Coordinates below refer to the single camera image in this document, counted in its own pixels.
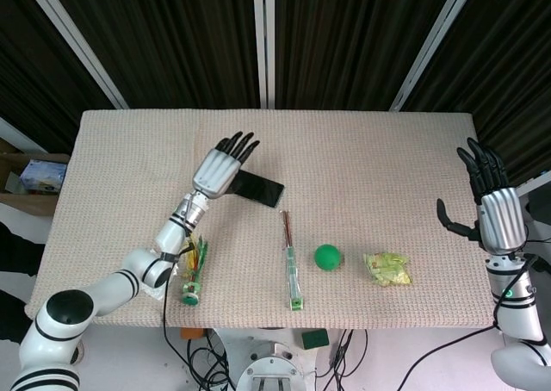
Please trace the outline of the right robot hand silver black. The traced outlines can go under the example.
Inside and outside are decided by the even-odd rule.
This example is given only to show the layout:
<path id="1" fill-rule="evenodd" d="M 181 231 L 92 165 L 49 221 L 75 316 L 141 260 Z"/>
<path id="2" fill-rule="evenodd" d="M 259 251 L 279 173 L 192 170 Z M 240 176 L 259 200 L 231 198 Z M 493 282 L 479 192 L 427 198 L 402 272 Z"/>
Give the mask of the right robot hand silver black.
<path id="1" fill-rule="evenodd" d="M 477 242 L 492 255 L 512 255 L 527 240 L 520 198 L 494 150 L 471 137 L 467 146 L 468 150 L 459 147 L 456 152 L 467 169 L 477 220 L 472 227 L 452 221 L 442 199 L 436 200 L 437 218 L 447 231 Z"/>

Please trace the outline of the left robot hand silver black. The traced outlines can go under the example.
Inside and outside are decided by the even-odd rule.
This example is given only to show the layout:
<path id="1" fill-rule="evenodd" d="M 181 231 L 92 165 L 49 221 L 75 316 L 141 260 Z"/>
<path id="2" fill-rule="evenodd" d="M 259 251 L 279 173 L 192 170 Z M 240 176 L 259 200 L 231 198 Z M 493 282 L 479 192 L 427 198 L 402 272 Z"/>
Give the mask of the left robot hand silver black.
<path id="1" fill-rule="evenodd" d="M 238 131 L 221 139 L 201 162 L 193 176 L 193 188 L 207 199 L 222 197 L 242 165 L 259 145 L 254 133 Z"/>

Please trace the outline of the blue-backed smartphone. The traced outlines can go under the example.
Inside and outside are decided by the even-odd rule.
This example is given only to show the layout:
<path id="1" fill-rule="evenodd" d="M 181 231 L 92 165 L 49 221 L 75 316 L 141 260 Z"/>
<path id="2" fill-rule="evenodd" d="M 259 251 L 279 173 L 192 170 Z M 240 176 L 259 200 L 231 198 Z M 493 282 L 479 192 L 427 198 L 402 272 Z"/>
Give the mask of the blue-backed smartphone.
<path id="1" fill-rule="evenodd" d="M 227 195 L 237 195 L 247 200 L 276 208 L 285 186 L 268 178 L 240 170 L 232 180 Z"/>

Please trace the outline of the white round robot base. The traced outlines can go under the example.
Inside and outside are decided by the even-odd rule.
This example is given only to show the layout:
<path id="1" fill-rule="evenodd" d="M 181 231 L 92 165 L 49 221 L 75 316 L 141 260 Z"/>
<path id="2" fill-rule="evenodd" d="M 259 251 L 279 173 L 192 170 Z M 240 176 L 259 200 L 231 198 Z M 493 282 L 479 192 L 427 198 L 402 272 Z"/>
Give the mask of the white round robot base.
<path id="1" fill-rule="evenodd" d="M 229 366 L 231 391 L 315 391 L 321 348 L 304 350 L 300 335 L 315 329 L 216 328 Z"/>

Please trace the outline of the green yellow feather shuttlecock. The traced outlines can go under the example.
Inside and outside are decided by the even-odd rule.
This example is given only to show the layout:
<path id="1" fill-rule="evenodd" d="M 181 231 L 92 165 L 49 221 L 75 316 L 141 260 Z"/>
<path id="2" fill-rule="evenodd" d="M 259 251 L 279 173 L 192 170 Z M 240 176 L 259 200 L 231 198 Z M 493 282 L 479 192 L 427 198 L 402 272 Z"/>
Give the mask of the green yellow feather shuttlecock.
<path id="1" fill-rule="evenodd" d="M 182 303 L 196 307 L 200 303 L 201 275 L 208 253 L 208 242 L 200 236 L 191 238 L 183 253 Z"/>

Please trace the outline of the light green snack bag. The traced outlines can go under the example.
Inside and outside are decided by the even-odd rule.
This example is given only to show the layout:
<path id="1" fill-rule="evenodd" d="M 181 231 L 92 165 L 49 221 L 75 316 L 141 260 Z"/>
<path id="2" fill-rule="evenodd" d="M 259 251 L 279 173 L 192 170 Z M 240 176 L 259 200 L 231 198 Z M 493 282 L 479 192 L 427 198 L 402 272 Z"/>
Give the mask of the light green snack bag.
<path id="1" fill-rule="evenodd" d="M 408 258 L 394 252 L 364 253 L 363 262 L 373 281 L 382 287 L 409 285 Z"/>

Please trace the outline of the beige waffle table cloth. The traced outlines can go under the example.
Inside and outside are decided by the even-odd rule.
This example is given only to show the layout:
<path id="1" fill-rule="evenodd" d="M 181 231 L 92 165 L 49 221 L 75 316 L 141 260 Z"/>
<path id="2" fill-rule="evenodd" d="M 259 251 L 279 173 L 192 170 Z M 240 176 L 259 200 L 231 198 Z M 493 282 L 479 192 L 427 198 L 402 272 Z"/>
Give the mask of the beige waffle table cloth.
<path id="1" fill-rule="evenodd" d="M 226 195 L 195 230 L 208 242 L 200 303 L 140 293 L 102 317 L 120 326 L 379 329 L 487 326 L 492 321 L 485 253 L 447 232 L 472 224 L 475 206 L 456 149 L 474 134 L 468 114 L 287 110 L 87 111 L 27 306 L 92 284 L 150 248 L 206 154 L 221 139 L 253 132 L 247 171 L 285 186 L 277 208 Z M 289 306 L 281 210 L 290 217 L 304 307 Z M 334 271 L 313 260 L 336 246 Z M 409 285 L 376 284 L 364 253 L 408 258 Z"/>

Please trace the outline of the clear plastic bag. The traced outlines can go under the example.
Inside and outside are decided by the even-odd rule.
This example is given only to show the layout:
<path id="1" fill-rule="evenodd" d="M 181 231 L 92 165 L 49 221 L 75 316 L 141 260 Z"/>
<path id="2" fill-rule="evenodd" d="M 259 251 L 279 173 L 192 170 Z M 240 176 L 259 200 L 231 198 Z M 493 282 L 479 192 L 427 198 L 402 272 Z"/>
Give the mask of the clear plastic bag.
<path id="1" fill-rule="evenodd" d="M 158 288 L 151 288 L 146 284 L 143 284 L 142 290 L 145 292 L 146 295 L 149 295 L 152 299 L 156 301 L 162 301 L 165 297 L 166 292 L 170 290 L 170 285 L 167 282 L 165 282 Z"/>

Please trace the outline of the dark pleated curtain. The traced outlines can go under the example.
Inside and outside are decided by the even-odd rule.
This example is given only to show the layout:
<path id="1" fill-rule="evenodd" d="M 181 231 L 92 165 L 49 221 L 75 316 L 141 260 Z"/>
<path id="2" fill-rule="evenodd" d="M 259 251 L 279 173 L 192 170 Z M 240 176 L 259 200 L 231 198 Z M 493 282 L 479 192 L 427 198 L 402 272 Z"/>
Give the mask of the dark pleated curtain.
<path id="1" fill-rule="evenodd" d="M 133 109 L 261 103 L 253 0 L 59 0 Z M 277 109 L 390 109 L 446 0 L 275 0 Z M 35 0 L 0 0 L 0 120 L 71 152 L 111 109 Z M 551 171 L 551 0 L 467 0 L 406 98 L 467 112 L 513 183 Z"/>

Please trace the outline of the green foam ball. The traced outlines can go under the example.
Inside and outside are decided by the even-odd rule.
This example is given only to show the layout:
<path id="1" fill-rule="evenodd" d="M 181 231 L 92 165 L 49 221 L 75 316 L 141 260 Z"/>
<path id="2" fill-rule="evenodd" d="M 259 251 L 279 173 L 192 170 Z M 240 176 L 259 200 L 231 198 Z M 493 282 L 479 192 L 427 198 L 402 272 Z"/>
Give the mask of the green foam ball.
<path id="1" fill-rule="evenodd" d="M 321 270 L 334 271 L 341 264 L 342 254 L 336 246 L 324 244 L 316 248 L 313 260 Z"/>

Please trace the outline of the blue tissue pack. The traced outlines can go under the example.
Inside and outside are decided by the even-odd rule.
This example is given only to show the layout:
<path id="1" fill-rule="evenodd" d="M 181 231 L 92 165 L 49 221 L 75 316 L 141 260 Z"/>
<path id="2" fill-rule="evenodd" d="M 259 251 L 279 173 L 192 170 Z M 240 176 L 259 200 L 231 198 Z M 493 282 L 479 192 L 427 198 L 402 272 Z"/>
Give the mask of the blue tissue pack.
<path id="1" fill-rule="evenodd" d="M 27 191 L 59 193 L 65 180 L 66 163 L 31 159 L 20 175 Z"/>

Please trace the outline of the brown cardboard box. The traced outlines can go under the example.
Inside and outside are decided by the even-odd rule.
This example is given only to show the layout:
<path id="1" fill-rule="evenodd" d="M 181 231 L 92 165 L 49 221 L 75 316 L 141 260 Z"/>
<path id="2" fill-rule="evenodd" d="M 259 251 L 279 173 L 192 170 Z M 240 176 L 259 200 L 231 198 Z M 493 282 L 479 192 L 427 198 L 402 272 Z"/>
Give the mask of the brown cardboard box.
<path id="1" fill-rule="evenodd" d="M 19 180 L 32 159 L 68 164 L 70 156 L 58 153 L 23 153 L 0 138 L 0 203 L 27 214 L 52 216 L 59 194 L 34 190 L 24 192 Z"/>

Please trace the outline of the green sponge block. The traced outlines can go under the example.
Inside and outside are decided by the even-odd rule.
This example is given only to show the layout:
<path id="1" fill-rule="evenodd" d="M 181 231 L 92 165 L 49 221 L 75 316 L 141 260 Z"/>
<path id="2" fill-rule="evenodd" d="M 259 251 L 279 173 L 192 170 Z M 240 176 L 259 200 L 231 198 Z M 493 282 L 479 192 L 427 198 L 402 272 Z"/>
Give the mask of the green sponge block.
<path id="1" fill-rule="evenodd" d="M 304 350 L 317 349 L 327 346 L 330 343 L 326 329 L 304 331 L 300 337 L 302 340 L 302 348 Z"/>

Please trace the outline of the white upright frame post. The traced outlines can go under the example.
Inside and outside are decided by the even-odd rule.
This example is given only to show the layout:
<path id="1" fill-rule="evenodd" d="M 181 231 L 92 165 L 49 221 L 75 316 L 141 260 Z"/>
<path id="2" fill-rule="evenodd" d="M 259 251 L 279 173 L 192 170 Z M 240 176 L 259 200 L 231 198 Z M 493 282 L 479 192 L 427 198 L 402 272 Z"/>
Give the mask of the white upright frame post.
<path id="1" fill-rule="evenodd" d="M 260 107 L 276 107 L 276 0 L 253 0 Z"/>

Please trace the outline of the white slanted frame post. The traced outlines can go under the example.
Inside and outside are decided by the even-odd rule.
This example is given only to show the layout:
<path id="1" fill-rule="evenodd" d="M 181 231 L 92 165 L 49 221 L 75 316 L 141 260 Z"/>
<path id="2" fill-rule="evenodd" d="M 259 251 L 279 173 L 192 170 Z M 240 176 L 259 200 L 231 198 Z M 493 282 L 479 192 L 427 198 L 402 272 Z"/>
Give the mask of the white slanted frame post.
<path id="1" fill-rule="evenodd" d="M 390 105 L 389 110 L 391 112 L 399 112 L 404 108 L 408 98 L 417 86 L 419 79 L 423 76 L 427 66 L 436 54 L 437 49 L 441 46 L 445 36 L 463 10 L 467 1 L 468 0 L 446 0 L 444 2 L 410 70 L 407 72 Z"/>
<path id="2" fill-rule="evenodd" d="M 115 82 L 59 0 L 35 0 L 115 109 L 129 109 Z"/>

